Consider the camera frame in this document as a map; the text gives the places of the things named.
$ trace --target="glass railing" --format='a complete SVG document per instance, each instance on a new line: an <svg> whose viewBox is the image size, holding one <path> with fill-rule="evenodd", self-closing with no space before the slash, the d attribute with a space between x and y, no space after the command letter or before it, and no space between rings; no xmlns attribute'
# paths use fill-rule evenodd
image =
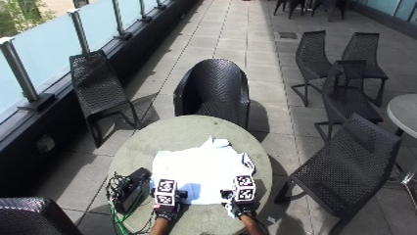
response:
<svg viewBox="0 0 417 235"><path fill-rule="evenodd" d="M120 9L123 29L127 29L141 16L140 0L116 1ZM156 0L144 0L145 14L156 7ZM80 8L81 31L85 34L89 50L100 49L119 34L112 0L97 0ZM35 92L43 92L69 72L68 58L83 53L76 23L64 15L37 27L24 31L12 40L24 70ZM16 109L24 98L23 89L12 73L5 55L0 52L0 117Z"/></svg>

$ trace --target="metal railing post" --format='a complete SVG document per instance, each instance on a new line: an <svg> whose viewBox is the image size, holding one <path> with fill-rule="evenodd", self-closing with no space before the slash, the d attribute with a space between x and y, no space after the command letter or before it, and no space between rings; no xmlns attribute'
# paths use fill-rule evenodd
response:
<svg viewBox="0 0 417 235"><path fill-rule="evenodd" d="M113 3L113 10L115 10L115 17L116 17L116 23L117 23L117 31L119 36L115 36L119 39L128 40L132 37L132 32L127 32L123 29L123 22L121 22L121 16L120 16L120 8L119 8L119 1L112 0Z"/></svg>
<svg viewBox="0 0 417 235"><path fill-rule="evenodd" d="M28 104L24 104L21 107L19 107L19 109L39 112L53 100L55 95L47 93L43 93L41 95L37 94L33 84L31 83L23 61L12 43L13 39L13 37L0 38L0 49L29 102Z"/></svg>
<svg viewBox="0 0 417 235"><path fill-rule="evenodd" d="M140 21L143 21L145 23L149 23L152 21L152 17L147 16L147 14L145 14L145 3L144 3L144 0L140 0L140 3L141 3L141 16L143 16Z"/></svg>
<svg viewBox="0 0 417 235"><path fill-rule="evenodd" d="M79 11L80 11L80 9L72 9L67 13L69 14L69 16L73 20L83 53L88 53L89 52L89 44L88 44L87 34L84 33L84 29L83 29L83 23L81 23Z"/></svg>

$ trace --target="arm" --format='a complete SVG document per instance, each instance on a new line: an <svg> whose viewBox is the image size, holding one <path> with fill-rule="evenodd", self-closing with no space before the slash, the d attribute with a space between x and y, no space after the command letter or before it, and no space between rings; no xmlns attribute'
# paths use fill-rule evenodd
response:
<svg viewBox="0 0 417 235"><path fill-rule="evenodd" d="M240 216L240 220L244 222L247 230L251 235L265 235L264 231L260 228L259 223L245 214Z"/></svg>
<svg viewBox="0 0 417 235"><path fill-rule="evenodd" d="M167 235L167 234L168 234L168 220L165 218L159 217L155 220L155 225L149 235Z"/></svg>

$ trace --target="glove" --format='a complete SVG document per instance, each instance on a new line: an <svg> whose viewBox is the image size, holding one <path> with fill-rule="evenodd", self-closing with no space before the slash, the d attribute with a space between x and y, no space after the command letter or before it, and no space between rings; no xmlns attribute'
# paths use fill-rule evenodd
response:
<svg viewBox="0 0 417 235"><path fill-rule="evenodd" d="M168 220L168 223L172 223L175 218L177 217L180 206L181 204L176 204L175 207L169 207L161 204L153 205L153 211L155 211L155 219L164 218Z"/></svg>
<svg viewBox="0 0 417 235"><path fill-rule="evenodd" d="M244 214L249 214L251 216L256 215L256 212L252 210L252 203L236 204L232 191L221 190L220 194L223 198L221 205L225 207L228 212L233 214L239 219Z"/></svg>
<svg viewBox="0 0 417 235"><path fill-rule="evenodd" d="M229 212L240 219L240 217L245 215L255 216L256 213L252 210L252 204L236 204L235 200L232 204L228 205L227 209Z"/></svg>

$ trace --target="metal chair leg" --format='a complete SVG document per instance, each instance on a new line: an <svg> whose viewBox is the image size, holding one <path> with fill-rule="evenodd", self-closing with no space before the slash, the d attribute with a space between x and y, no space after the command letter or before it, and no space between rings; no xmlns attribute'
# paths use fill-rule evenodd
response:
<svg viewBox="0 0 417 235"><path fill-rule="evenodd" d="M304 93L303 94L296 88L303 87L304 86ZM308 107L309 105L309 101L308 101L308 96L309 96L309 90L308 90L308 86L312 86L320 93L322 93L322 90L313 84L311 83L304 83L304 84L299 84L299 85L293 85L291 86L291 88L293 89L293 91L296 92L296 94L300 96L303 103L304 103L304 107Z"/></svg>

